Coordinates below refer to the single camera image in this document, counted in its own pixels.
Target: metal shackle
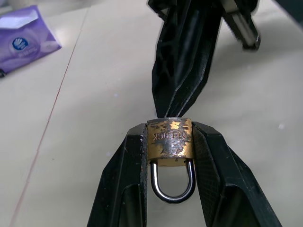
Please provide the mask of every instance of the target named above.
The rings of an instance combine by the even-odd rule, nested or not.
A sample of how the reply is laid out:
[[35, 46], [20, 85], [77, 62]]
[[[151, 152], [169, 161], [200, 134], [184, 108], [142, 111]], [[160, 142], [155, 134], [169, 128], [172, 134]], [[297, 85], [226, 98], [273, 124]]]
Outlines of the metal shackle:
[[[196, 177], [192, 122], [184, 118], [160, 118], [147, 122], [148, 162], [151, 165], [151, 186], [154, 193], [168, 203], [181, 203], [195, 191]], [[185, 192], [171, 197], [159, 186], [158, 166], [186, 166], [188, 185]]]

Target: metal part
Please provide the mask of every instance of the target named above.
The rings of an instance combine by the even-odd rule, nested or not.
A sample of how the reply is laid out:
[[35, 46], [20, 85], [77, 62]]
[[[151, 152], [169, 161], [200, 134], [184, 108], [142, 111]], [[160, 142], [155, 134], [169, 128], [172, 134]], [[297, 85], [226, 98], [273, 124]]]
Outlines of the metal part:
[[185, 166], [194, 159], [192, 122], [185, 118], [160, 118], [147, 122], [148, 161], [159, 166]]
[[236, 37], [242, 42], [244, 49], [259, 49], [261, 39], [250, 15], [245, 16], [237, 11], [225, 14], [224, 19]]
[[260, 46], [260, 36], [250, 14], [257, 2], [256, 0], [221, 0], [225, 10], [224, 19], [237, 39], [242, 42], [244, 49], [257, 50]]
[[185, 200], [189, 199], [190, 196], [194, 193], [196, 187], [196, 178], [195, 178], [195, 169], [194, 169], [194, 161], [192, 159], [185, 161], [187, 175], [188, 175], [188, 185], [181, 195], [171, 197], [162, 192], [159, 186], [158, 179], [158, 164], [157, 162], [151, 162], [151, 186], [158, 198], [160, 198], [164, 202], [168, 203], [181, 203]]

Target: clamp jaw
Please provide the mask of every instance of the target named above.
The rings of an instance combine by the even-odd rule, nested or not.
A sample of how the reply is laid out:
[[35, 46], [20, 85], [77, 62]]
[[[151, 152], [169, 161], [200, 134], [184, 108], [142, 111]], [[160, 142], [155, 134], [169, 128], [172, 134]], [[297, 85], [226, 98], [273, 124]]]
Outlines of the clamp jaw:
[[[253, 173], [223, 136], [181, 118], [156, 119], [129, 130], [102, 173], [88, 227], [146, 227], [148, 164], [152, 178], [158, 165], [187, 165], [189, 176], [196, 174], [207, 227], [281, 227]], [[160, 199], [174, 202], [157, 194], [158, 180], [151, 180]], [[189, 182], [188, 188], [189, 194], [177, 199], [188, 199], [195, 187]]]
[[243, 49], [257, 50], [260, 36], [251, 19], [257, 0], [149, 0], [164, 20], [152, 70], [152, 93], [161, 117], [182, 117], [205, 86], [221, 18]]

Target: table surface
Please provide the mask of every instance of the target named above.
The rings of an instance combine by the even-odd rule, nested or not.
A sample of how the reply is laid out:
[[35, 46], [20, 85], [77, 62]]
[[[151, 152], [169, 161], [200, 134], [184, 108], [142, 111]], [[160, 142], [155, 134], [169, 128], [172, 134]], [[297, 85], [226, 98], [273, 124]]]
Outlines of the table surface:
[[[39, 7], [63, 48], [0, 81], [0, 226], [84, 227], [103, 168], [127, 131], [156, 118], [151, 71], [162, 21], [144, 0]], [[257, 53], [222, 23], [209, 81], [185, 114], [216, 128], [252, 169], [285, 227], [303, 223], [303, 32], [261, 0]], [[186, 187], [160, 170], [164, 191]], [[148, 192], [148, 226], [205, 226], [197, 190]]]

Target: brass padlock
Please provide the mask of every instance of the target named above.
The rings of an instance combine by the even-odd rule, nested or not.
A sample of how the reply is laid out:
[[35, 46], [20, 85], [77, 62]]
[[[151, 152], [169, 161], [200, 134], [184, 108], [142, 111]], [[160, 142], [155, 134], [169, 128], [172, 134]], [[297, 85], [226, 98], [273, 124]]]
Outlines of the brass padlock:
[[184, 118], [160, 118], [147, 122], [148, 161], [158, 166], [185, 166], [194, 159], [192, 122]]
[[[151, 186], [155, 194], [168, 203], [181, 203], [195, 191], [192, 122], [184, 118], [160, 118], [147, 122], [148, 162], [151, 165]], [[171, 197], [162, 192], [158, 166], [186, 166], [188, 185], [184, 193]]]

